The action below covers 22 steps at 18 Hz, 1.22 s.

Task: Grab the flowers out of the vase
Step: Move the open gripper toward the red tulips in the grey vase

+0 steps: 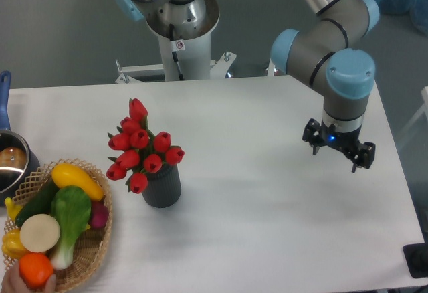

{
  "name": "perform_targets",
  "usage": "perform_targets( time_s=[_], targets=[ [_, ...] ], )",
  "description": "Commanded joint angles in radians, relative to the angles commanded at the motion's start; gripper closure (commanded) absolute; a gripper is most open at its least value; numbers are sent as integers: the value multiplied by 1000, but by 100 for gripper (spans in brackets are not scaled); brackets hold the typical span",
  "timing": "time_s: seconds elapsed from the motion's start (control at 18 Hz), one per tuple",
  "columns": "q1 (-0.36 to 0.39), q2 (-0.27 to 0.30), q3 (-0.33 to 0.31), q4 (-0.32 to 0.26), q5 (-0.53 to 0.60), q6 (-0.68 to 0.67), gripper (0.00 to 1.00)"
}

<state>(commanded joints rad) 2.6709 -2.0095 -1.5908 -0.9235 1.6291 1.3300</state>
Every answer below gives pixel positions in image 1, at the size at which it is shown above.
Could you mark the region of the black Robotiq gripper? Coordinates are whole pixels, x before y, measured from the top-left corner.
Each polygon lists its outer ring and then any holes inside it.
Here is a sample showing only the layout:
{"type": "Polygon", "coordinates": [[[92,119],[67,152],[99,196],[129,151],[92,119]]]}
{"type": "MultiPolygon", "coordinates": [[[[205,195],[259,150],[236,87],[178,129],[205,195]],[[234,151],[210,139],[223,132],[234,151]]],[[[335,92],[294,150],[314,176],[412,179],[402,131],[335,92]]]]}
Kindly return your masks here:
{"type": "Polygon", "coordinates": [[[352,161],[353,173],[358,168],[370,169],[375,160],[376,145],[372,142],[360,143],[361,126],[350,132],[338,132],[334,125],[327,127],[323,122],[311,118],[304,128],[302,140],[312,147],[312,154],[316,155],[320,147],[330,147],[352,161]]]}

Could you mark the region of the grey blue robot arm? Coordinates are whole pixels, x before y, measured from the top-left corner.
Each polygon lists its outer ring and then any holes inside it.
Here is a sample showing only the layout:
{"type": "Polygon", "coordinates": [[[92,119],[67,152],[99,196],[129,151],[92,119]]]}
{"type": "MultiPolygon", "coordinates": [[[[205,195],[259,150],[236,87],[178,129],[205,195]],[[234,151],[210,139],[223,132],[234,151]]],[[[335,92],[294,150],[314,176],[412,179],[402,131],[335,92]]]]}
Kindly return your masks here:
{"type": "MultiPolygon", "coordinates": [[[[115,0],[133,21],[146,21],[158,37],[165,79],[201,80],[211,69],[211,32],[219,21],[216,0],[115,0]]],[[[270,60],[324,99],[321,121],[310,120],[303,140],[314,151],[330,147],[369,168],[375,145],[359,141],[368,98],[375,83],[375,62],[352,48],[379,20],[375,0],[306,0],[319,18],[308,33],[283,31],[270,60]]]]}

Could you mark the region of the person's hand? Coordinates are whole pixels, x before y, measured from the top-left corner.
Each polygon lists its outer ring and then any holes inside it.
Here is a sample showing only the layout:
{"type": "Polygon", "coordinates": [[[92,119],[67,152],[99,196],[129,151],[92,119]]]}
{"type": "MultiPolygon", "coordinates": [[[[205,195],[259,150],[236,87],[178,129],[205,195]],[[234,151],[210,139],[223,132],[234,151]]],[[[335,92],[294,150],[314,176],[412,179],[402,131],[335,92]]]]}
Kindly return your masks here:
{"type": "MultiPolygon", "coordinates": [[[[53,293],[56,291],[56,275],[52,274],[41,292],[53,293]]],[[[19,264],[15,264],[6,271],[1,282],[1,293],[32,293],[20,276],[19,264]]]]}

